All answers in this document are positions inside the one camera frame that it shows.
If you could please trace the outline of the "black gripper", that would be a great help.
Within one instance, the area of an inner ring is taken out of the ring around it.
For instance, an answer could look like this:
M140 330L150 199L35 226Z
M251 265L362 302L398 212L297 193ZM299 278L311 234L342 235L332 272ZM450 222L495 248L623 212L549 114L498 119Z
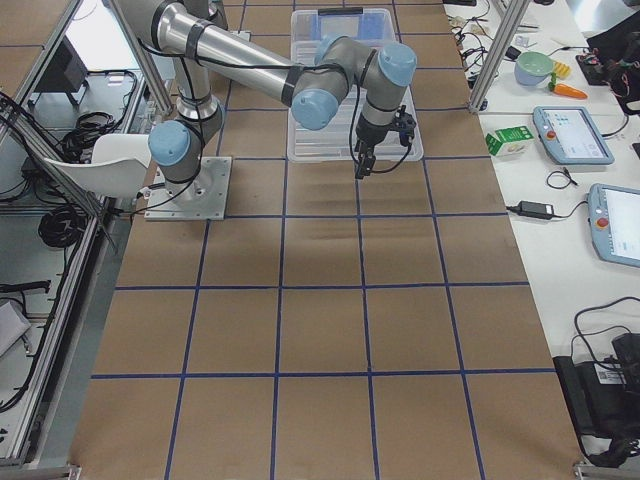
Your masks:
M389 125L377 125L367 119L359 119L356 125L356 179L364 179L372 173L376 157L375 146L382 143L389 132Z

